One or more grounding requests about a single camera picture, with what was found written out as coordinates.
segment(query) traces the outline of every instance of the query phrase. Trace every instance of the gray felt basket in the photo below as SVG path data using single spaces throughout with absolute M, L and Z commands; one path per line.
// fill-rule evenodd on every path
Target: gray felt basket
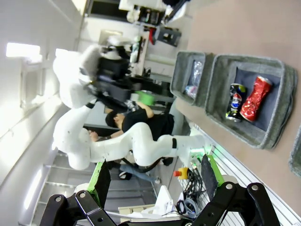
M 235 80 L 237 68 L 272 74 L 280 78 L 277 99 L 266 131 L 247 121 L 237 123 L 225 119 L 230 101 L 229 88 Z M 221 127 L 252 147 L 271 149 L 277 144 L 290 115 L 296 84 L 296 71 L 277 59 L 233 54 L 217 55 L 211 71 L 205 112 Z
M 191 105 L 204 107 L 207 96 L 208 84 L 214 54 L 203 52 L 188 52 L 181 51 L 177 55 L 177 60 L 174 69 L 174 76 L 170 84 L 170 91 L 176 97 L 188 102 Z M 203 63 L 203 72 L 200 83 L 197 89 L 196 98 L 193 99 L 184 93 L 186 86 L 189 83 L 190 77 L 193 74 L 194 61 Z
M 298 129 L 297 137 L 291 151 L 288 165 L 291 171 L 301 178 L 301 126 Z

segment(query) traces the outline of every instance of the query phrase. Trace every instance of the black t-shirt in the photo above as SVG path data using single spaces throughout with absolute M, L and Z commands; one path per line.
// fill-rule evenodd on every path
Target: black t-shirt
M 171 114 L 155 114 L 152 118 L 147 118 L 145 109 L 130 112 L 123 120 L 122 131 L 127 132 L 134 124 L 145 122 L 149 125 L 152 137 L 155 141 L 161 135 L 171 135 L 174 128 L 174 117 Z

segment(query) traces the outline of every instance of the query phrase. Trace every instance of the red can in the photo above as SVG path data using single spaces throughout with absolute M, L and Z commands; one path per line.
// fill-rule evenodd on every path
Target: red can
M 273 83 L 261 76 L 257 76 L 251 95 L 241 107 L 240 114 L 248 121 L 255 121 L 260 104 L 266 94 L 271 90 Z

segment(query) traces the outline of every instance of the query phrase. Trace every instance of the brown table surface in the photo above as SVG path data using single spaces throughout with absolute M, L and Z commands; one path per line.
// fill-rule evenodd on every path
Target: brown table surface
M 220 0 L 194 15 L 188 50 L 274 57 L 301 76 L 300 0 Z M 301 82 L 295 106 L 274 150 L 253 149 L 206 117 L 203 109 L 177 99 L 177 108 L 239 159 L 301 216 L 301 178 L 288 166 L 301 123 Z

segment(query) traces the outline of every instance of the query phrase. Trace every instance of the black hair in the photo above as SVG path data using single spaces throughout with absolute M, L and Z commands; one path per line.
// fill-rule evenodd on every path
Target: black hair
M 107 114 L 107 116 L 105 117 L 105 122 L 107 123 L 108 126 L 117 128 L 116 122 L 114 120 L 116 115 L 117 115 L 116 111 L 111 111 L 110 113 Z

